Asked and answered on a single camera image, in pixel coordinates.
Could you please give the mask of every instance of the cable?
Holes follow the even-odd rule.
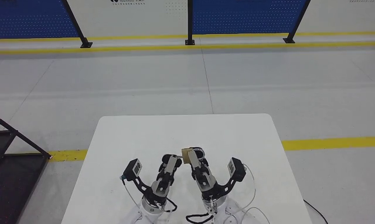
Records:
[[[268,220],[268,218],[267,218],[267,216],[264,214],[264,212],[263,212],[262,210],[260,210],[260,208],[258,208],[258,207],[251,207],[251,208],[247,209],[246,212],[245,212],[245,214],[244,214],[244,216],[242,217],[242,220],[241,220],[240,223],[242,223],[242,221],[244,220],[244,218],[245,218],[245,216],[246,216],[246,213],[247,213],[250,209],[258,209],[259,212],[261,212],[261,213],[263,214],[263,216],[266,218],[268,224],[270,224],[270,220]]]
[[[326,218],[316,209],[316,208],[314,208],[309,202],[307,202],[306,200],[304,200],[305,201],[305,203],[307,203],[311,208],[313,208],[315,211],[317,211],[317,213],[318,214],[320,214],[321,215],[321,217],[324,219],[324,221],[326,222],[326,224],[328,224],[328,222],[327,222],[327,220],[326,220]]]
[[[190,220],[190,218],[201,218],[201,217],[204,217],[204,216],[208,216],[210,215],[208,212],[205,213],[205,214],[192,214],[192,215],[187,215],[185,218],[188,222],[192,223],[192,224],[204,224],[206,222],[208,222],[209,220],[213,219],[214,215],[211,215],[209,218],[207,218],[206,220],[203,220],[201,222],[195,222],[193,220]]]
[[[251,172],[251,169],[250,169],[246,164],[243,164],[243,165],[244,165],[244,166],[250,171],[251,176],[252,176],[252,178],[253,178],[253,184],[254,184],[254,195],[253,195],[253,198],[251,199],[251,201],[250,201],[245,207],[243,207],[243,208],[241,208],[241,209],[235,211],[235,212],[232,213],[230,216],[228,216],[227,218],[225,218],[225,220],[224,220],[223,223],[225,223],[225,222],[228,220],[228,218],[230,218],[231,216],[234,216],[236,213],[245,210],[245,208],[249,207],[249,206],[251,205],[251,203],[252,203],[252,202],[254,201],[254,199],[255,199],[255,195],[256,195],[256,193],[257,193],[257,188],[255,187],[255,178],[254,178],[254,174],[253,174],[253,172]]]
[[[127,185],[125,184],[125,181],[124,181],[123,179],[122,179],[122,184],[124,184],[125,189],[127,190],[128,195],[130,196],[130,198],[131,198],[131,200],[133,201],[133,203],[138,207],[138,209],[141,209],[141,207],[139,207],[139,205],[138,205],[138,204],[136,203],[136,201],[134,200],[133,196],[131,196],[131,194],[130,194],[128,188],[127,188]]]
[[[133,201],[133,203],[135,204],[135,206],[137,206],[138,209],[139,209],[139,211],[142,213],[142,211],[141,211],[141,207],[139,207],[139,205],[138,205],[138,204],[136,203],[136,201],[134,200],[133,196],[130,194],[130,192],[129,192],[128,188],[127,188],[127,185],[125,184],[125,181],[124,181],[123,179],[122,179],[122,184],[124,184],[124,187],[125,187],[125,189],[127,190],[128,195],[130,196],[130,198],[131,198],[131,200]],[[148,220],[150,223],[153,223],[153,222],[151,222],[150,218],[149,218],[147,215],[143,215],[143,216],[145,216],[145,217],[147,218],[147,220]]]
[[[171,201],[170,199],[168,199],[168,197],[166,197],[166,200],[169,201],[174,206],[174,208],[172,210],[164,210],[163,206],[160,203],[156,203],[157,207],[159,209],[161,209],[163,212],[166,212],[166,213],[173,213],[174,211],[176,211],[177,210],[177,205],[173,201]]]

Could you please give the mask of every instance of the white table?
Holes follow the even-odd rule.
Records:
[[[267,114],[101,118],[62,224],[122,223],[134,206],[119,179],[129,161],[139,158],[143,165],[140,177],[150,185],[163,154],[180,155],[181,148],[197,146],[205,150],[220,184],[229,179],[227,163],[231,157],[250,167],[257,187],[252,206],[262,209],[271,224],[311,224],[274,123]],[[141,193],[134,184],[128,182],[128,187],[140,201]],[[245,205],[253,190],[248,172],[230,196]],[[186,215],[206,212],[189,165],[176,171],[168,197],[178,205],[169,223],[187,223]],[[257,210],[251,213],[267,223]]]

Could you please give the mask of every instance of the blue panel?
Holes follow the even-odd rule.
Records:
[[[291,32],[306,0],[193,0],[193,34]]]
[[[0,38],[78,37],[61,0],[0,0]]]

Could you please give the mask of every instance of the yellow tape line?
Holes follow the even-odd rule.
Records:
[[[296,36],[352,36],[352,35],[375,35],[375,31],[363,32],[301,32]],[[233,38],[233,37],[282,37],[287,33],[239,33],[239,34],[204,34],[193,35],[194,38]],[[106,36],[89,37],[88,40],[127,40],[127,39],[177,39],[187,38],[186,34],[177,35],[151,35],[151,36]],[[0,39],[0,42],[68,42],[80,41],[79,38],[29,38],[29,39]]]
[[[282,141],[282,146],[286,151],[375,147],[375,137],[291,140]],[[53,155],[50,162],[83,161],[86,157],[87,150],[51,151],[49,154]]]
[[[83,161],[86,157],[87,150],[69,150],[69,151],[50,151],[52,159],[50,162],[59,161]]]
[[[375,147],[375,137],[292,140],[283,141],[282,146],[286,151]]]
[[[250,44],[216,44],[216,45],[165,45],[165,46],[110,46],[92,48],[59,48],[59,49],[14,49],[0,50],[0,55],[43,54],[43,53],[88,53],[88,52],[125,52],[137,50],[196,50],[196,49],[262,49],[284,47],[340,47],[340,46],[375,46],[375,42],[300,42],[286,43],[250,43]]]

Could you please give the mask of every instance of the floor seam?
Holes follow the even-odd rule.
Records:
[[[21,109],[23,103],[26,101],[26,99],[30,96],[31,92],[33,92],[34,88],[36,87],[36,85],[39,83],[39,81],[42,79],[42,77],[46,74],[46,72],[49,70],[50,66],[53,64],[55,60],[52,60],[52,62],[48,65],[47,69],[45,70],[45,72],[41,75],[41,77],[38,79],[38,81],[35,83],[35,85],[33,86],[33,88],[31,89],[31,91],[29,92],[29,94],[25,97],[25,99],[22,101],[22,103],[20,104],[20,106],[17,108],[17,110],[14,112],[14,114],[12,115],[12,117],[9,119],[9,122],[12,121],[13,117],[17,114],[17,112]]]
[[[374,81],[365,71],[363,71],[357,64],[355,64],[355,62],[350,58],[350,57],[347,57],[351,63],[357,67],[363,74],[365,74],[372,82]]]
[[[202,52],[204,72],[206,73],[207,88],[209,89],[209,96],[210,96],[210,102],[211,102],[211,111],[212,111],[212,114],[214,114],[214,112],[213,112],[213,105],[212,105],[212,98],[211,98],[211,91],[210,91],[210,85],[209,85],[209,78],[207,76],[206,64],[204,62],[203,48],[201,48],[200,51]]]

